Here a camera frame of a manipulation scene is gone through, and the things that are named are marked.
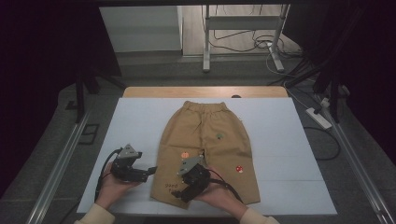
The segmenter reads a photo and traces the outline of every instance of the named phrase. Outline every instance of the power strip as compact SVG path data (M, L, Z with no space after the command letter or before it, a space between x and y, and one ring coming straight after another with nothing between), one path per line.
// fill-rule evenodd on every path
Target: power strip
M332 125L327 121L325 118L323 118L319 113L315 114L314 113L315 109L314 108L309 108L305 110L305 112L314 120L317 122L320 127L322 127L324 130L330 129Z

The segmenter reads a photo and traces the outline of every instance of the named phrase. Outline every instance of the table leg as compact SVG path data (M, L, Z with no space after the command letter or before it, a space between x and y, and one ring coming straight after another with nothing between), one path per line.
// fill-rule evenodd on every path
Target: table leg
M268 49L270 50L271 57L273 58L274 64L276 66L277 72L284 72L282 62L279 59L279 52L277 50L277 42L279 40L280 34L282 34L283 24L285 23L286 13L288 13L289 5L283 5L282 11L280 12L279 21L274 34L274 39L272 43L267 43Z
M205 15L205 46L204 46L204 72L210 70L210 46L209 46L209 5L206 5Z

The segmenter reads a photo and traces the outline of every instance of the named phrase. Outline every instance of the sleeve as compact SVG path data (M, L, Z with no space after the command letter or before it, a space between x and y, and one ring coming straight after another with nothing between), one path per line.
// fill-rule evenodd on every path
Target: sleeve
M265 217L252 208L242 216L240 224L279 224L273 217Z
M87 214L75 222L75 224L111 224L115 217L111 215L105 208L94 203Z

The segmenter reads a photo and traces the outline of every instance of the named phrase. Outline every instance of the white surface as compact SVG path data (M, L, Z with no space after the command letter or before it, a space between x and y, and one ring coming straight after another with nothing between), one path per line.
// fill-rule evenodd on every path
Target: white surface
M197 103L224 102L243 121L250 138L262 197L261 203L249 206L264 215L336 214L290 98L120 98L78 207L79 213L86 213L91 207L97 177L114 149L130 143L136 151L143 152L142 158L134 163L135 169L155 166L163 129L186 100ZM200 202L192 202L187 210L159 203L149 197L151 184L152 176L146 184L128 191L111 210L145 216L226 216L224 212Z
M100 7L100 12L115 52L181 50L181 7Z

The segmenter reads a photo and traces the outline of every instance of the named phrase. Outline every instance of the aluminum rail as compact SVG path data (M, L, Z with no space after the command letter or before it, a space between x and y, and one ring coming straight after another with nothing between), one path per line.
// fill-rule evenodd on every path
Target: aluminum rail
M385 203L375 183L367 174L366 170L363 167L363 164L361 164L361 161L359 160L359 157L356 154L353 145L347 139L347 135L344 133L343 128L339 123L336 123L334 119L332 119L328 108L323 108L322 111L325 118L329 120L332 124L332 128L344 150L346 159L348 160L352 171L355 173L355 176L361 184L361 188L366 194L366 197L369 200L371 206L373 207L379 221L382 224L395 224L395 219L393 218L387 204Z
M55 163L49 175L49 178L47 179L46 185L38 196L38 199L35 202L35 206L32 209L32 212L28 217L26 223L41 223L44 219L44 216L47 214L52 198L59 186L59 183L62 180L62 177L64 176L64 171L66 170L67 164L69 163L70 158L73 155L76 144L78 143L78 139L80 138L81 133L84 130L85 124L87 123L88 118L91 114L92 105L93 102L91 102L88 106L88 109L82 117L81 122L76 124L73 128L73 131L70 134L70 137L67 140L64 149L61 152L61 155Z

